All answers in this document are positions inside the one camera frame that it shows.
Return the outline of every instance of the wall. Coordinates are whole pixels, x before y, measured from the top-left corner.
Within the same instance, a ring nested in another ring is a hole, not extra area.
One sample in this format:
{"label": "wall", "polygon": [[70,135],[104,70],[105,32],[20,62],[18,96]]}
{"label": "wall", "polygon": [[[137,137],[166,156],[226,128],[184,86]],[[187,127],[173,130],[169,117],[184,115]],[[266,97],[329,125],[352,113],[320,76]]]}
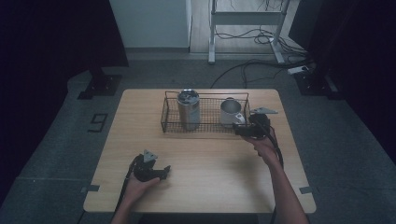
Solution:
{"label": "wall", "polygon": [[191,0],[110,0],[125,48],[188,48]]}

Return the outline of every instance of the can lid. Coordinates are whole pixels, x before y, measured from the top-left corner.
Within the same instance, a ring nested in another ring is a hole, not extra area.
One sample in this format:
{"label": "can lid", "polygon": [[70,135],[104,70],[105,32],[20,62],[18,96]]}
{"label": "can lid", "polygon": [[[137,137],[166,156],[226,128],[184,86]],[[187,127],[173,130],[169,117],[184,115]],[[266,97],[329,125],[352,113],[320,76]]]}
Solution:
{"label": "can lid", "polygon": [[199,94],[195,90],[186,89],[178,94],[177,100],[183,105],[194,104],[199,101]]}

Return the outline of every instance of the power strip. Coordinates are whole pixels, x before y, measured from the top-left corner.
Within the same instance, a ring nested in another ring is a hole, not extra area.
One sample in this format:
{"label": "power strip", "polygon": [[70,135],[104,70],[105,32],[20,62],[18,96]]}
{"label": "power strip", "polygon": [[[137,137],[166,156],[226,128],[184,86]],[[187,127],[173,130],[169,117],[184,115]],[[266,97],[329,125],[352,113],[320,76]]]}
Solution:
{"label": "power strip", "polygon": [[298,73],[309,73],[309,69],[306,66],[300,66],[300,67],[295,67],[288,69],[288,74],[289,75],[295,75]]}

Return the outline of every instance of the human arm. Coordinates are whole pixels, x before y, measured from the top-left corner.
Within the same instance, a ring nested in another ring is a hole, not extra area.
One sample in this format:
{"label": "human arm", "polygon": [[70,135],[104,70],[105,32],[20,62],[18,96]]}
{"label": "human arm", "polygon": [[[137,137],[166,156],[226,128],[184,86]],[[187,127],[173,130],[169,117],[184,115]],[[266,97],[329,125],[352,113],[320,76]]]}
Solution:
{"label": "human arm", "polygon": [[[276,139],[273,129],[271,129],[271,135]],[[276,149],[270,139],[268,137],[264,139],[244,137],[244,139],[254,146],[254,149],[258,151],[259,155],[269,167],[279,223],[308,223],[304,209],[291,187],[291,183],[283,170],[276,155]]]}
{"label": "human arm", "polygon": [[125,190],[125,194],[120,203],[119,209],[116,211],[111,224],[126,224],[131,213],[132,206],[134,203],[146,192],[147,189],[160,182],[160,178],[154,178],[147,182],[141,182],[134,174],[129,177],[128,185]]}

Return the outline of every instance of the metal wire basket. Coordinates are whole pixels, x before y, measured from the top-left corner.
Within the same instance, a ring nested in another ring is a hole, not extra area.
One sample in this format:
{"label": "metal wire basket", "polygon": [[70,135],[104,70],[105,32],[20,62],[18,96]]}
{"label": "metal wire basket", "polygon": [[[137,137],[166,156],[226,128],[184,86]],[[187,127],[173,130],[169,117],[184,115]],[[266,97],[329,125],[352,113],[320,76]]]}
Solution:
{"label": "metal wire basket", "polygon": [[177,91],[166,91],[163,100],[163,114],[161,125],[164,133],[234,133],[232,128],[221,125],[220,105],[228,97],[233,97],[242,106],[241,114],[248,122],[249,104],[248,93],[199,93],[200,95],[200,122],[198,128],[188,131],[185,123],[180,121],[178,111]]}

